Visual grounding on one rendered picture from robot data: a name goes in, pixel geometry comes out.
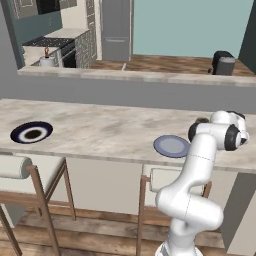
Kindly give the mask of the grey-blue plate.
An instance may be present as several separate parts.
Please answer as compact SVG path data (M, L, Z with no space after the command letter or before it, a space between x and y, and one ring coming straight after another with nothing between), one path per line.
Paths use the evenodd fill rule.
M162 135L154 141L153 147L162 156L183 158L188 153L190 143L176 135Z

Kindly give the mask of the dark blue white-ringed plate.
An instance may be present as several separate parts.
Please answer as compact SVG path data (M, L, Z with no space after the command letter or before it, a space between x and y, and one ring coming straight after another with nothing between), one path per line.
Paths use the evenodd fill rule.
M33 121L16 127L10 133L10 138L19 144L33 144L49 137L52 132L51 124L43 121Z

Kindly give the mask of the white cushioned wooden stool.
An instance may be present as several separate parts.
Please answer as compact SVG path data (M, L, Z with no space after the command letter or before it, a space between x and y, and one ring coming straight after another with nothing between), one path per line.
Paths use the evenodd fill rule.
M140 178L140 192L139 192L139 212L138 212L138 224L137 224L137 241L136 241L136 256L141 256L141 246L142 246L142 229L144 223L144 210L145 210L145 199L146 199L146 192L149 192L147 188L147 183L150 183L151 192L153 193L153 178L158 177L162 183L165 184L164 181L167 181L167 186L169 183L175 181L179 176L178 169L170 169L164 167L157 167L156 165L144 165L142 168L142 175ZM209 181L206 185L200 185L192 189L192 192L195 192L196 195L201 197L208 198L210 194L210 190L212 187L212 182ZM184 221L185 220L185 213L187 211L188 203L181 208L181 211L176 204L176 206L172 209L174 210L174 217L178 217L177 220ZM189 248L188 251L184 251L184 248L178 248L174 250L174 254L169 252L167 249L164 249L164 243L159 246L157 249L155 256L203 256L202 252L194 246Z
M72 219L76 219L73 195L65 157L39 155L0 155L0 204L36 208L45 221L55 256L61 256L48 203L64 177Z

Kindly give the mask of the grey patterned base cupboards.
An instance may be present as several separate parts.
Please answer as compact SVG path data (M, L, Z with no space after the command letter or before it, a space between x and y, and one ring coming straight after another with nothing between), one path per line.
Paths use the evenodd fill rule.
M96 36L87 30L75 39L76 67L87 69L97 59Z

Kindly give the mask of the grey fridge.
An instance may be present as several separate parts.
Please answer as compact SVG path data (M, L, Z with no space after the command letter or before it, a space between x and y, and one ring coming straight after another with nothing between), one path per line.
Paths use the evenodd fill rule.
M132 0L102 0L102 59L128 61L131 55Z

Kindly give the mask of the black and grey coffee machine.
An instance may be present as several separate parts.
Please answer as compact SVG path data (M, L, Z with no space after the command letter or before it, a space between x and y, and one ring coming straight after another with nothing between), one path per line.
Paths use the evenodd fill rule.
M213 55L211 67L208 73L212 75L231 76L236 59L228 51L216 51Z

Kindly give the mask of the black stove with oven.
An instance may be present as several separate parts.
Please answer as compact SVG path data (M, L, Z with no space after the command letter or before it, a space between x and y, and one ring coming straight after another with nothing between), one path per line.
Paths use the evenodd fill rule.
M54 67L75 68L76 49L73 38L39 37L22 44L22 53L27 66L41 66L40 58L44 49L49 48L49 55L54 57Z

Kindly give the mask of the black microwave oven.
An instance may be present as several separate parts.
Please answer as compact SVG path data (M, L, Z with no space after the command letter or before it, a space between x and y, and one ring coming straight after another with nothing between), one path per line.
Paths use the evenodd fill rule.
M36 0L38 14L43 15L60 10L59 0Z

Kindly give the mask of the grey wall cupboards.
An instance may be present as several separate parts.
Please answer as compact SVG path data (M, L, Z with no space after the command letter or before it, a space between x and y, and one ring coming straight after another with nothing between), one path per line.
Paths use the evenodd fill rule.
M27 18L38 14L36 0L10 0L14 15L17 19ZM77 0L59 0L60 10L75 7Z

